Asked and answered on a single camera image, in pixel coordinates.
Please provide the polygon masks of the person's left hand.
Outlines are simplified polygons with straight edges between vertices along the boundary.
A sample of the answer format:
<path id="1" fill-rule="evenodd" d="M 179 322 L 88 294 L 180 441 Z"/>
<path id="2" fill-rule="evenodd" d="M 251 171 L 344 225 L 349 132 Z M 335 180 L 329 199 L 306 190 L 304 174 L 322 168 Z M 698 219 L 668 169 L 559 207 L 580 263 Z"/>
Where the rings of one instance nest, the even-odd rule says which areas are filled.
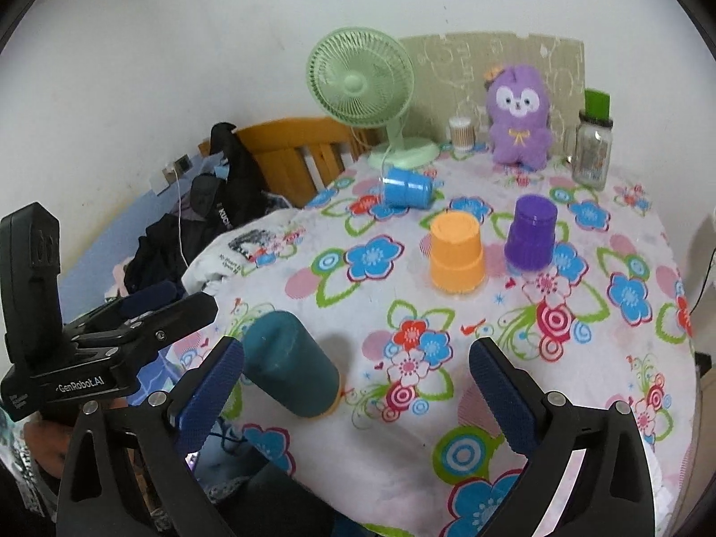
<path id="1" fill-rule="evenodd" d="M 59 479 L 63 474 L 74 427 L 35 417 L 24 423 L 23 435 L 30 456 L 45 473 Z"/>

